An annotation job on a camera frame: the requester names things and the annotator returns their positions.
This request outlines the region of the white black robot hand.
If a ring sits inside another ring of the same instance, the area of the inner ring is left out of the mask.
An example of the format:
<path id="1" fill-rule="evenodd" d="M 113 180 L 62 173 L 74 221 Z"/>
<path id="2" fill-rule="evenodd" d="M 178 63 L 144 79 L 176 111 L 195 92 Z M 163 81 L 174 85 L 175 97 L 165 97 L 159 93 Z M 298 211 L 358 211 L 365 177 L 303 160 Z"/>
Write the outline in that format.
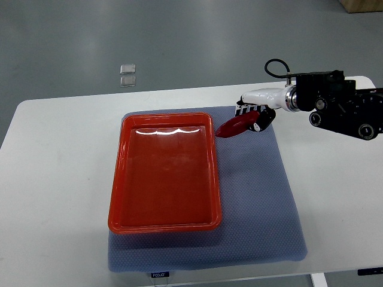
<path id="1" fill-rule="evenodd" d="M 248 91 L 241 95 L 236 103 L 235 116 L 250 116 L 251 112 L 257 112 L 256 120 L 247 120 L 245 129 L 252 132 L 266 130 L 276 117 L 276 109 L 291 111 L 288 99 L 288 91 L 284 88 L 263 88 Z"/>

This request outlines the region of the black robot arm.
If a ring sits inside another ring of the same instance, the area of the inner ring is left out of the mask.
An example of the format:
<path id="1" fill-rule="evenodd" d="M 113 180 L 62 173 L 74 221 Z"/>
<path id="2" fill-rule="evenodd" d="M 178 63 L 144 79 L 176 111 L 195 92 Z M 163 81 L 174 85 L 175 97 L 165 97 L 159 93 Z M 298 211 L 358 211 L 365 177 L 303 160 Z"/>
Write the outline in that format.
<path id="1" fill-rule="evenodd" d="M 357 89 L 339 70 L 285 77 L 296 79 L 293 107 L 310 112 L 312 126 L 365 141 L 382 133 L 382 88 Z"/>

